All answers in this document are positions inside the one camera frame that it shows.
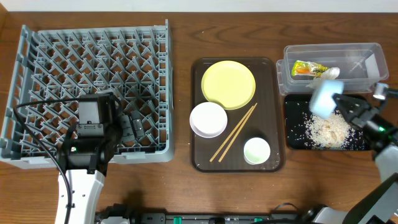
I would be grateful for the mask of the white pink-rimmed bowl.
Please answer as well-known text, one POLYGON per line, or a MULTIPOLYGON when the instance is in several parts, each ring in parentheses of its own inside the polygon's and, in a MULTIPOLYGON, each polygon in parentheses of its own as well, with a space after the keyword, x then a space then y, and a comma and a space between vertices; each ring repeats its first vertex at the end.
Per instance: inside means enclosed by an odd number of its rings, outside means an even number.
POLYGON ((220 105, 204 102, 192 109, 189 122, 196 135, 203 138, 214 138, 226 129, 228 117, 220 105))

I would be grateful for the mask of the small light green cup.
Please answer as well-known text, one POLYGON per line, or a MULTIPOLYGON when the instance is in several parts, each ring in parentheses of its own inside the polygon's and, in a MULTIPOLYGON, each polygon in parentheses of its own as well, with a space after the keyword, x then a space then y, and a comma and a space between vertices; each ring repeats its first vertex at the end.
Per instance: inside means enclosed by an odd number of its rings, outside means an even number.
POLYGON ((263 138, 251 138, 244 144, 244 160, 250 165, 266 162, 271 156, 269 143, 263 138))

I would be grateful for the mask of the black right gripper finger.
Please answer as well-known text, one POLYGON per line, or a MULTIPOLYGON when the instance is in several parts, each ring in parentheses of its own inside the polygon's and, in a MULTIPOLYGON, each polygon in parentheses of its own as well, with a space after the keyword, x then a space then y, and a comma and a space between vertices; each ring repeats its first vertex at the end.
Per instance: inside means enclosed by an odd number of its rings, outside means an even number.
POLYGON ((360 98, 346 96, 338 93, 335 93, 332 98, 336 104, 337 109, 342 114, 360 114, 370 108, 370 104, 366 100, 362 100, 360 98))
POLYGON ((359 114, 361 107, 354 105, 350 107, 337 106, 336 109, 341 113, 344 120, 354 129, 360 129, 359 114))

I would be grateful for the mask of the yellow snack wrapper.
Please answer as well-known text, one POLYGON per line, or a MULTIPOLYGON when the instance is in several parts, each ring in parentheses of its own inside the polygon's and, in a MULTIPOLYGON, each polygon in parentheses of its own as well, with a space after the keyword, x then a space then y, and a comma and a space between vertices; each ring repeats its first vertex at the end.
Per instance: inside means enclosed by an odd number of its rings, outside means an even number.
POLYGON ((323 66, 319 63, 297 60, 292 67, 291 75, 293 77, 297 75, 320 77, 321 74, 328 69, 329 67, 323 66))

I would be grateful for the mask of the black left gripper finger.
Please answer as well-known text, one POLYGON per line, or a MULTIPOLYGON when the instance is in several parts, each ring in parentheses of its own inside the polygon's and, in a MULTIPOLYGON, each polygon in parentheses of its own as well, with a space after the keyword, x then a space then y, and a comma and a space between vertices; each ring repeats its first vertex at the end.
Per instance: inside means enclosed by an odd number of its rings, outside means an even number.
POLYGON ((134 131, 128 115, 120 117, 120 123, 123 130, 123 136, 121 142, 131 142, 134 140, 134 131))
POLYGON ((131 125, 134 132, 134 137, 139 139, 144 136, 144 128, 142 125, 141 115, 138 111, 131 112, 131 125))

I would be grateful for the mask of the light blue bowl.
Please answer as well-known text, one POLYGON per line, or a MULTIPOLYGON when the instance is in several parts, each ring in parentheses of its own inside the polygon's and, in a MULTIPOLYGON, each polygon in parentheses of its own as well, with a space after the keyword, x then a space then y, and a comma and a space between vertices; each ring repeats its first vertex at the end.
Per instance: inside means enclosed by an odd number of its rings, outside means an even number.
POLYGON ((343 90, 344 83, 342 81, 322 80, 312 94, 309 110, 321 119, 328 119, 336 108, 333 95, 335 93, 342 94, 343 90))

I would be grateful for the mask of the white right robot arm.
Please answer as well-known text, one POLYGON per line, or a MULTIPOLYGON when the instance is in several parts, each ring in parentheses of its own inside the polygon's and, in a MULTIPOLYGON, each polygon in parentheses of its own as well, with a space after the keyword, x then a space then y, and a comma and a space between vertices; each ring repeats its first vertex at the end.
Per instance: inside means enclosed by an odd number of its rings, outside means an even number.
POLYGON ((397 215, 397 126, 366 100, 334 93, 331 99, 345 121, 361 131, 373 152, 380 183, 348 211, 326 205, 307 212, 308 223, 393 223, 397 215))

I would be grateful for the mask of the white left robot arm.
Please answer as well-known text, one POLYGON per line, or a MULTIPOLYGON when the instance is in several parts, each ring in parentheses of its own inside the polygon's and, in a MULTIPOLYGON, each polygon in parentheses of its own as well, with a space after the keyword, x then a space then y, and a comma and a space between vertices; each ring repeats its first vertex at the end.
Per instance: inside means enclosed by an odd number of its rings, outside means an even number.
POLYGON ((144 136, 136 111, 122 112, 120 100, 111 92, 78 98, 78 122, 71 125, 56 153, 60 176, 56 222, 94 223, 95 209, 108 164, 120 143, 138 142, 144 136))

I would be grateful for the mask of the white tissue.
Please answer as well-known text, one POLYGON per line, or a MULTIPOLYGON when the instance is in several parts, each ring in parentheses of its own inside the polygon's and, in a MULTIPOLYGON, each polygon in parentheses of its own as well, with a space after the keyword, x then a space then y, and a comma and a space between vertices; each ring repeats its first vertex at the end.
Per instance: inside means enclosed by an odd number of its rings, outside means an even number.
POLYGON ((317 89, 324 80, 335 80, 340 74, 340 69, 338 67, 332 67, 321 74, 320 77, 315 77, 307 87, 312 89, 317 89))

